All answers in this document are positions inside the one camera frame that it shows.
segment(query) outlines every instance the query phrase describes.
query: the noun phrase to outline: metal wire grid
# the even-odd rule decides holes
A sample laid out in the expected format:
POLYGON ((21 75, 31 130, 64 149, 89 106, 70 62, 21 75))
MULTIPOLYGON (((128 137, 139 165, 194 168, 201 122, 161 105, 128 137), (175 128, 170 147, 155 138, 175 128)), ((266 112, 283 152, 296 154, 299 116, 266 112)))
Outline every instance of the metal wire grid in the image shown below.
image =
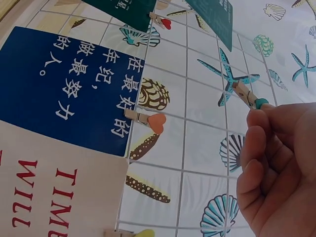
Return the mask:
MULTIPOLYGON (((83 17, 83 16, 80 16, 80 15, 75 15, 74 13, 75 13, 76 9, 77 9, 77 8, 79 7, 79 5, 82 4, 82 3, 80 3, 80 4, 73 10, 73 12, 72 12, 71 14, 59 13, 59 12, 54 12, 54 11, 49 11, 49 10, 43 10, 44 6, 45 6, 46 4, 48 4, 49 1, 50 1, 50 0, 43 1, 43 5, 42 5, 41 8, 39 9, 39 11, 36 12, 36 14, 30 19, 30 21, 26 24, 25 27, 28 27, 29 24, 34 20, 34 18, 35 18, 40 12, 55 13, 55 14, 62 14, 62 15, 67 15, 67 16, 68 16, 67 21, 64 23, 64 25, 63 25, 63 27, 60 29, 59 33, 62 31, 62 29, 64 28, 64 26, 66 25, 66 23, 68 22, 68 20, 69 20, 72 16, 73 16, 73 17, 79 17, 79 18, 82 18, 82 19, 92 20, 92 21, 96 21, 96 22, 106 23, 106 24, 108 24, 108 25, 107 25, 107 27, 106 27, 106 29, 105 29, 103 35, 102 35, 102 38, 101 38, 101 40, 100 40, 100 42, 99 42, 99 45, 101 44, 101 42, 102 42, 102 40, 103 40, 103 38, 104 38, 104 36, 105 36, 105 33, 106 33, 106 31, 107 31, 109 25, 115 25, 115 26, 118 26, 118 27, 121 27, 121 28, 125 28, 125 27, 122 26, 122 25, 117 25, 117 24, 113 23, 113 22, 112 22, 113 17, 111 18, 110 22, 106 22, 106 21, 102 21, 102 20, 97 20, 97 19, 89 18, 89 17, 83 17)), ((187 8, 185 8, 185 7, 183 7, 183 6, 179 6, 179 5, 174 4, 174 3, 172 3, 172 2, 166 2, 166 1, 164 1, 164 0, 159 0, 159 1, 165 2, 165 3, 170 4, 170 5, 174 5, 174 6, 178 7, 178 8, 181 8, 181 9, 188 10, 187 8)), ((228 140, 228 138, 229 138, 229 134, 230 134, 230 133, 240 134, 240 135, 243 135, 243 134, 238 133, 238 132, 234 132, 234 131, 231 131, 231 130, 228 130, 228 116, 227 116, 227 105, 226 105, 226 97, 225 97, 225 96, 224 96, 224 99, 225 99, 225 123, 226 123, 226 128, 220 128, 220 127, 217 127, 217 126, 209 125, 209 124, 206 124, 206 123, 203 123, 203 122, 199 122, 199 121, 195 121, 195 120, 192 120, 192 119, 187 118, 188 80, 192 80, 192 81, 194 81, 194 82, 196 82, 196 83, 200 83, 200 84, 202 84, 202 85, 204 85, 204 86, 208 86, 208 87, 211 87, 211 88, 213 88, 213 89, 219 90, 219 89, 216 88, 216 87, 213 87, 213 86, 211 86, 211 85, 208 85, 208 84, 206 84, 206 83, 203 83, 203 82, 200 82, 200 81, 197 81, 197 80, 195 80, 195 79, 192 79, 192 78, 189 78, 189 77, 188 77, 188 50, 195 51, 195 52, 197 52, 197 53, 200 53, 200 54, 202 54, 202 55, 205 55, 205 56, 207 56, 207 57, 210 57, 210 58, 212 58, 212 59, 214 59, 214 60, 220 62, 221 73, 222 73, 222 90, 220 90, 220 91, 222 91, 224 94, 230 94, 230 93, 226 92, 225 89, 224 89, 223 65, 226 64, 226 63, 224 63, 224 62, 222 62, 222 61, 220 60, 219 38, 216 36, 219 58, 214 58, 214 57, 211 57, 210 55, 204 54, 203 52, 200 52, 200 51, 197 51, 197 50, 195 50, 195 49, 192 49, 192 48, 189 48, 189 47, 188 47, 188 28, 192 28, 192 29, 198 30, 198 31, 200 31, 200 32, 202 32, 202 33, 204 33, 204 34, 207 34, 209 37, 214 38, 213 35, 211 35, 211 34, 205 32, 205 31, 202 31, 202 30, 200 30, 200 29, 196 29, 196 28, 194 28, 194 27, 189 26, 189 25, 188 25, 188 12, 186 12, 186 24, 183 24, 183 23, 178 22, 178 21, 177 21, 177 23, 186 26, 186 46, 185 46, 185 48, 186 48, 186 76, 185 76, 185 78, 184 78, 184 79, 186 80, 186 89, 185 89, 185 115, 184 115, 184 117, 181 117, 181 116, 177 116, 177 115, 165 113, 165 112, 163 112, 163 111, 160 112, 160 113, 164 113, 164 114, 166 114, 166 115, 168 115, 168 116, 171 116, 171 117, 175 117, 175 118, 179 118, 179 119, 184 120, 183 154, 182 154, 182 166, 181 166, 181 169, 171 168, 171 167, 162 166, 162 165, 156 165, 156 164, 151 164, 151 163, 146 163, 146 162, 137 161, 137 160, 129 160, 131 163, 138 163, 138 164, 153 166, 153 167, 156 167, 156 168, 169 169, 169 170, 174 170, 174 171, 179 171, 179 172, 181 172, 181 176, 180 176, 180 190, 179 190, 179 203, 178 203, 178 212, 177 212, 176 226, 173 227, 173 226, 148 225, 148 224, 127 222, 127 221, 124 221, 124 220, 120 220, 120 219, 119 219, 119 218, 120 218, 120 209, 121 209, 121 203, 122 203, 122 202, 120 202, 120 207, 119 207, 119 213, 118 213, 118 218, 117 218, 117 227, 116 227, 116 229, 119 228, 119 224, 120 224, 120 223, 129 224, 129 225, 137 225, 137 226, 142 226, 142 227, 149 227, 149 228, 173 229, 173 230, 175 230, 175 237, 178 236, 178 230, 181 230, 181 229, 183 229, 183 230, 201 230, 201 228, 194 228, 194 227, 179 227, 180 210, 181 210, 181 197, 182 197, 182 188, 183 188, 183 174, 184 174, 184 173, 193 173, 193 174, 199 174, 199 175, 206 175, 206 176, 214 176, 214 177, 226 178, 226 182, 227 182, 227 195, 229 195, 229 180, 232 180, 232 179, 235 180, 235 179, 236 179, 235 177, 232 177, 232 176, 229 175, 229 172, 230 172, 230 171, 229 171, 229 143, 227 144, 227 145, 228 145, 228 147, 227 147, 227 150, 228 150, 228 152, 227 152, 228 165, 227 165, 227 175, 226 175, 226 176, 215 175, 215 174, 211 174, 211 173, 196 172, 196 171, 190 171, 190 170, 185 170, 185 169, 184 169, 187 121, 192 121, 192 122, 195 122, 195 123, 204 125, 204 126, 213 127, 213 128, 219 129, 219 130, 223 130, 223 131, 226 132, 226 139, 227 139, 227 140, 228 140)), ((141 33, 147 34, 147 35, 149 36, 149 40, 150 40, 150 37, 152 36, 150 33, 149 33, 149 34, 148 34, 148 33, 144 33, 144 32, 141 32, 141 33)), ((247 37, 242 36, 242 35, 239 34, 238 32, 235 32, 235 31, 234 31, 234 33, 237 34, 238 41, 239 41, 239 44, 240 44, 240 49, 237 48, 237 47, 235 47, 235 46, 233 46, 233 48, 234 48, 234 50, 239 50, 239 51, 241 51, 241 52, 243 53, 243 57, 244 57, 244 61, 245 61, 245 64, 246 64, 247 72, 244 72, 244 71, 242 71, 242 70, 240 70, 240 69, 238 69, 238 68, 236 68, 236 67, 234 67, 234 66, 232 66, 232 65, 229 65, 229 66, 232 67, 232 68, 234 68, 234 69, 236 69, 236 70, 238 70, 238 71, 240 71, 240 72, 242 72, 242 73, 244 73, 244 74, 246 74, 246 75, 248 75, 248 76, 250 77, 249 68, 248 68, 248 64, 247 64, 247 61, 246 61, 245 54, 251 56, 253 60, 258 60, 258 61, 260 61, 261 63, 263 63, 263 64, 265 65, 266 72, 267 72, 267 75, 268 75, 268 78, 269 78, 270 83, 267 84, 267 83, 265 83, 264 81, 261 81, 261 82, 264 83, 264 84, 266 84, 266 85, 268 85, 268 86, 271 88, 272 93, 273 93, 273 97, 274 97, 275 105, 277 105, 277 99, 276 99, 275 91, 274 91, 274 88, 273 88, 272 80, 271 80, 270 74, 268 73, 268 67, 267 67, 266 60, 265 60, 265 58, 264 58, 264 56, 263 56, 262 51, 261 51, 262 61, 259 60, 259 59, 257 59, 257 58, 255 58, 254 56, 248 54, 246 51, 244 51, 244 49, 243 49, 243 47, 242 47, 242 43, 241 43, 240 38, 242 37, 242 38, 244 38, 244 39, 246 39, 246 40, 248 40, 248 41, 250 41, 250 42, 252 42, 252 43, 254 43, 254 44, 256 44, 256 43, 253 42, 252 40, 248 39, 247 37)), ((170 40, 163 39, 163 38, 160 38, 160 37, 157 37, 157 36, 154 36, 154 37, 155 37, 155 38, 159 38, 159 39, 164 40, 164 41, 168 41, 168 42, 173 43, 173 44, 176 44, 176 45, 178 45, 178 46, 184 47, 183 45, 178 44, 178 43, 175 43, 175 42, 172 42, 172 41, 170 41, 170 40)), ((147 45, 146 45, 146 52, 145 52, 145 58, 144 58, 145 61, 146 61, 146 57, 147 57, 147 54, 148 54, 149 40, 148 40, 148 43, 147 43, 147 45)), ((162 70, 162 71, 165 71, 165 72, 168 72, 168 73, 170 73, 170 74, 177 75, 177 76, 183 78, 182 75, 179 75, 179 74, 177 74, 177 73, 170 72, 170 71, 168 71, 168 70, 165 70, 165 69, 162 69, 162 68, 158 68, 158 67, 155 67, 155 66, 152 66, 152 65, 148 65, 147 63, 145 63, 145 65, 148 66, 148 67, 156 68, 156 69, 159 69, 159 70, 162 70)), ((145 109, 148 110, 148 111, 156 112, 155 110, 152 110, 152 109, 148 109, 148 108, 145 108, 145 109)), ((134 128, 133 125, 134 125, 134 124, 132 124, 132 126, 131 126, 130 139, 129 139, 128 146, 127 146, 127 154, 128 154, 128 155, 127 155, 127 159, 129 159, 130 146, 131 146, 131 140, 132 140, 133 128, 134 128)), ((226 208, 226 213, 225 213, 225 215, 226 215, 226 218, 225 218, 225 226, 224 226, 223 228, 216 228, 216 230, 248 228, 247 226, 241 226, 241 227, 234 227, 234 226, 233 226, 233 227, 227 228, 227 215, 228 215, 228 212, 229 212, 229 210, 226 208)))

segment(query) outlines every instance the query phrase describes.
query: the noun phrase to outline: hand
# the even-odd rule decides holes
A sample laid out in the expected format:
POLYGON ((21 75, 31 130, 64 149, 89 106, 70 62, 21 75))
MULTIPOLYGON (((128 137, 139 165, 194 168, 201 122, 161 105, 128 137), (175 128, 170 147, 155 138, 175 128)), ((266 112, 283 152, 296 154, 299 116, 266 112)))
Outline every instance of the hand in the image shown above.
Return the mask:
POLYGON ((316 103, 251 111, 237 181, 257 237, 316 236, 316 103))

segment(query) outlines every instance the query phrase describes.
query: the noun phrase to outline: dark blue card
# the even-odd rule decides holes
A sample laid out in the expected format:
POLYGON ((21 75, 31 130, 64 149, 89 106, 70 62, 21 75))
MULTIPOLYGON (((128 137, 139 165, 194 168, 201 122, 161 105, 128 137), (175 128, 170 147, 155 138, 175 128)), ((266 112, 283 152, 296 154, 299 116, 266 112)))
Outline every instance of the dark blue card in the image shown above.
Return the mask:
POLYGON ((0 51, 0 119, 124 156, 144 60, 88 42, 15 27, 0 51))

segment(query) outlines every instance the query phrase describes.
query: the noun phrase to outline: green card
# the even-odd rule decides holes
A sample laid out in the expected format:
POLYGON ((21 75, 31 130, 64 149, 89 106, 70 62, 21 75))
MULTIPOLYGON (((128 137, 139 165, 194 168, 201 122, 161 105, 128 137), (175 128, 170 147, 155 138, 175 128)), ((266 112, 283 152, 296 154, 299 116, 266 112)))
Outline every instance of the green card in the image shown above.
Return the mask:
POLYGON ((186 0, 212 28, 229 51, 233 41, 233 6, 227 0, 186 0))
POLYGON ((83 0, 131 27, 147 32, 156 0, 83 0))

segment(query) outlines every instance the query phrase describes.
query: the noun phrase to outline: blue starfish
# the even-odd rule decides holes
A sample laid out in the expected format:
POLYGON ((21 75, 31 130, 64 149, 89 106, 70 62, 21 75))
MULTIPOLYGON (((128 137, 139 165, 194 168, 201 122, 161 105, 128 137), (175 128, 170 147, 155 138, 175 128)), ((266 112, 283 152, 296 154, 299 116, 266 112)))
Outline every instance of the blue starfish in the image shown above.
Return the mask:
MULTIPOLYGON (((224 53, 224 51, 221 48, 219 48, 219 50, 220 50, 222 62, 229 64, 228 58, 227 58, 226 54, 224 53)), ((198 59, 198 61, 200 63, 202 63, 204 66, 206 66, 209 70, 214 72, 215 74, 217 74, 219 76, 222 76, 222 73, 221 73, 220 70, 217 70, 213 66, 203 62, 200 59, 198 59)), ((231 67, 226 65, 226 64, 224 64, 224 68, 225 68, 226 73, 227 73, 227 75, 223 74, 224 79, 227 81, 227 85, 225 87, 225 91, 233 94, 233 92, 234 92, 233 87, 232 87, 233 86, 233 82, 242 81, 244 84, 250 84, 249 76, 243 76, 243 77, 234 78, 231 67)), ((251 82, 255 82, 259 78, 260 78, 259 74, 251 74, 251 82)), ((226 101, 228 101, 228 99, 230 98, 231 94, 226 94, 226 101)), ((224 106, 224 104, 225 104, 225 100, 224 100, 224 93, 223 93, 221 98, 219 99, 217 105, 220 107, 220 106, 224 106)))
POLYGON ((294 53, 291 53, 293 58, 294 58, 294 60, 295 60, 295 62, 298 64, 298 66, 301 67, 301 69, 299 69, 296 73, 293 74, 292 81, 295 81, 296 78, 298 77, 298 75, 303 73, 304 82, 305 82, 306 87, 308 88, 307 72, 316 72, 316 66, 313 66, 313 67, 309 67, 308 66, 309 63, 310 63, 310 54, 308 53, 307 45, 305 45, 305 50, 306 50, 305 65, 303 65, 301 60, 294 53))

